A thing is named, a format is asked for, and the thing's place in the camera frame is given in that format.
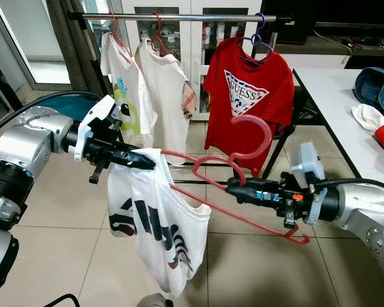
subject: white cloth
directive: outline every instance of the white cloth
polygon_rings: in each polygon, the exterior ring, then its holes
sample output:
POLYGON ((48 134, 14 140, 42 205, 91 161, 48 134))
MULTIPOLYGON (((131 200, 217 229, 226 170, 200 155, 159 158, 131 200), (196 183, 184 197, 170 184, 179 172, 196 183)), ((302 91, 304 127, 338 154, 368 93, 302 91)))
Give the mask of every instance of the white cloth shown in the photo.
POLYGON ((114 99, 121 108, 128 108, 129 116, 120 113, 121 129, 125 136, 134 136, 132 144, 152 147, 157 114, 152 108, 144 77, 135 59, 114 40, 111 33, 102 36, 101 72, 111 74, 114 99))
POLYGON ((151 158, 156 166, 144 170, 111 165, 111 233, 116 237, 136 234, 138 255, 161 288, 178 296, 202 263, 211 209, 204 204, 190 207, 170 188, 173 180, 160 149, 134 152, 151 158))
MULTIPOLYGON (((189 120, 182 110, 182 98, 188 78, 172 54, 160 57, 147 41, 138 48, 152 106, 158 114, 154 147, 185 153, 189 120)), ((175 165, 184 162, 180 157, 168 156, 167 159, 175 165)))
POLYGON ((351 108, 351 113, 365 130, 374 133, 378 128, 384 126, 384 116, 375 107, 359 104, 351 108))

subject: electrical wire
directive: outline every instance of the electrical wire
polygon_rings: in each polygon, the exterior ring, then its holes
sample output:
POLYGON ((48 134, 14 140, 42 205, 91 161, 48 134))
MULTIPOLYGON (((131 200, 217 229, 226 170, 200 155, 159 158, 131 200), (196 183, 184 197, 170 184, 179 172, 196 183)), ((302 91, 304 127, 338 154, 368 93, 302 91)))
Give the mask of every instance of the electrical wire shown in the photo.
POLYGON ((372 180, 372 179, 365 179, 365 178, 328 180, 328 181, 319 182, 314 185, 316 187, 325 188, 325 187, 336 186, 339 184, 371 184, 371 185, 376 185, 378 187, 382 187, 384 189, 383 182, 372 180))
POLYGON ((36 99, 35 101, 29 103, 28 105, 22 107, 21 109, 18 109, 14 113, 10 114, 6 118, 3 118, 0 121, 0 129, 3 128, 3 126, 6 125, 10 120, 14 119, 15 117, 17 117, 18 115, 20 115, 24 111, 28 110, 30 107, 36 106, 37 104, 40 104, 40 103, 42 103, 46 100, 49 100, 51 98, 60 97, 60 96, 67 96, 67 95, 82 95, 82 96, 86 95, 86 96, 91 96, 91 97, 95 98, 96 100, 101 99, 101 97, 99 97, 97 94, 92 93, 90 91, 60 91, 58 93, 53 93, 53 94, 41 97, 39 99, 36 99))
POLYGON ((74 303, 74 306, 75 307, 80 307, 79 305, 79 302, 78 302, 78 299, 73 295, 73 294, 65 294, 59 298, 57 298, 56 300, 54 300, 53 302, 45 305, 44 307, 53 307, 53 306, 56 306, 57 304, 59 304, 60 302, 64 301, 65 299, 71 299, 74 303))
POLYGON ((353 50, 352 50, 350 47, 345 46, 345 45, 343 45, 342 43, 336 42, 335 40, 331 40, 330 38, 325 37, 325 36, 323 36, 323 35, 317 33, 317 32, 315 31, 315 29, 313 29, 313 33, 316 34, 319 38, 322 38, 323 40, 326 40, 327 42, 333 43, 333 44, 335 44, 335 45, 337 45, 337 46, 340 46, 340 47, 343 47, 343 48, 347 49, 348 52, 350 53, 350 58, 349 58, 349 60, 350 60, 351 57, 353 56, 353 50))

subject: table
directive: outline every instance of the table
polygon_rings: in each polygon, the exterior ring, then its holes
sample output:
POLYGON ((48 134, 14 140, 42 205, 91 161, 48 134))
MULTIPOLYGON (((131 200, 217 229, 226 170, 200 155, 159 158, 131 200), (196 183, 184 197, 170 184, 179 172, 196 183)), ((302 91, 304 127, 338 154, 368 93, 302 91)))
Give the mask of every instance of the table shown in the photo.
POLYGON ((372 132, 364 130, 350 111, 351 107, 360 104, 352 92, 360 72, 347 69, 293 70, 355 176, 384 183, 384 150, 372 132))

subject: green print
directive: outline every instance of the green print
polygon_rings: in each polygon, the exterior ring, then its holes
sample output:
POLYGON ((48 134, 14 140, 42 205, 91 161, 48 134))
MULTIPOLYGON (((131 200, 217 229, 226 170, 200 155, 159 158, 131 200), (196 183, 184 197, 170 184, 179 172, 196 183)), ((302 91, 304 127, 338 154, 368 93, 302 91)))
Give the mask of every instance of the green print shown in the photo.
POLYGON ((135 136, 140 135, 141 134, 140 118, 136 111, 136 107, 132 103, 130 103, 130 101, 127 98, 127 87, 122 82, 122 78, 118 78, 117 83, 114 84, 114 99, 118 102, 119 98, 122 98, 124 100, 124 103, 128 105, 129 113, 131 114, 131 119, 134 120, 133 123, 131 122, 122 123, 121 129, 124 131, 132 130, 135 136))

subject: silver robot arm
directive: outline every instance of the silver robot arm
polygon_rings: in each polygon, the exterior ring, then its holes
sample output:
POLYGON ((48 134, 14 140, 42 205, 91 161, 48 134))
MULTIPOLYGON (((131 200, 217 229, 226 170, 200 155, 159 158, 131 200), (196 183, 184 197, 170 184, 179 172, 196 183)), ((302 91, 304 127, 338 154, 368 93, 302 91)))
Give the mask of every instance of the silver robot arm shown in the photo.
POLYGON ((310 225, 331 221, 358 236, 384 271, 384 184, 365 179, 327 181, 312 143, 291 152, 291 169, 292 174, 283 172, 279 182, 247 178, 241 187, 238 178, 231 178, 226 192, 239 203, 274 208, 286 228, 293 228, 300 218, 310 225))
POLYGON ((119 111, 110 96, 95 104, 81 123, 51 108, 34 106, 20 114, 17 123, 0 137, 0 287, 19 249, 8 230, 20 221, 28 194, 51 153, 68 152, 79 162, 86 159, 96 165, 89 180, 94 184, 110 162, 154 168, 153 161, 117 141, 119 111))

